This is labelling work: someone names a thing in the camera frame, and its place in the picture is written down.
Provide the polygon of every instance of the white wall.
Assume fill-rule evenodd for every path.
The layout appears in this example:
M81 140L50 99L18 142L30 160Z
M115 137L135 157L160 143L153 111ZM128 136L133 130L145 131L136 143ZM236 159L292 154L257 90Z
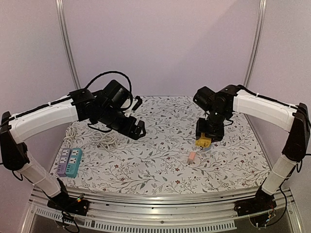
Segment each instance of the white wall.
M0 115L18 113L73 90L54 0L0 1ZM27 141L49 167L64 135L59 127ZM32 186L0 166L0 232L20 231Z
M268 1L265 23L249 88L284 102L303 102L311 109L311 2ZM288 134L252 119L274 164ZM304 159L290 187L306 232L311 229L311 157Z
M75 0L64 9L82 86L119 70L136 95L191 96L243 82L259 1Z

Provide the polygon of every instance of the floral tablecloth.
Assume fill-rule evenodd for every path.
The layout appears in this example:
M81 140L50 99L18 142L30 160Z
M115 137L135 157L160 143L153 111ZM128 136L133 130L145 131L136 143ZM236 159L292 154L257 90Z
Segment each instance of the floral tablecloth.
M143 97L133 116L145 121L146 136L134 141L110 132L117 137L110 150L92 143L87 121L73 123L72 147L84 154L77 177L60 178L66 186L145 195L206 193L258 186L269 172L243 114L234 114L224 139L206 152L194 145L196 121L204 112L192 97ZM191 151L197 154L188 165ZM60 152L51 169L55 176Z

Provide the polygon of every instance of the pink object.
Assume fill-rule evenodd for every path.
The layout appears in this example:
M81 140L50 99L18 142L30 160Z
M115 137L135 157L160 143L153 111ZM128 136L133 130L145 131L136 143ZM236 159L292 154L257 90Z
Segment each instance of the pink object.
M188 160L187 160L188 164L192 164L193 163L195 155L196 155L195 152L193 152L193 151L190 152L190 155L189 155Z

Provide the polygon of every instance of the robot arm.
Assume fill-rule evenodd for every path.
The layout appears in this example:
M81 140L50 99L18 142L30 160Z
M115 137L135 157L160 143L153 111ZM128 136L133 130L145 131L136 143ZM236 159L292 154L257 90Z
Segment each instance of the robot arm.
M139 97L133 99L127 89L112 80L103 90L95 93L80 89L21 114L11 116L6 112L2 115L0 131L3 165L11 171L19 172L41 188L53 200L49 203L50 207L66 208L70 205L67 211L85 215L88 202L84 200L79 205L71 205L75 199L68 196L59 179L51 176L31 156L24 141L58 125L86 119L89 119L91 124L101 122L111 130L138 140L146 134L144 122L137 121L130 113L141 103Z
M289 132L281 157L259 187L255 198L237 202L235 210L242 216L268 210L271 206L276 207L273 194L306 155L310 138L306 105L282 103L255 94L241 85L229 85L217 93L203 87L197 91L193 101L205 112L209 111L207 119L199 118L197 121L198 146L208 147L213 142L221 141L224 136L224 120L229 120L233 112L266 120Z

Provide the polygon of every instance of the purple power strip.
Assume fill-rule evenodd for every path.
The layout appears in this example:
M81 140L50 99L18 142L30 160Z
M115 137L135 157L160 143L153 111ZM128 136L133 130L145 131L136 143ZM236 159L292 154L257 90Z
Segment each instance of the purple power strip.
M71 153L70 148L64 148L62 151L62 155L60 156L58 167L57 167L57 174L59 177L66 176L66 167L67 167L70 153Z

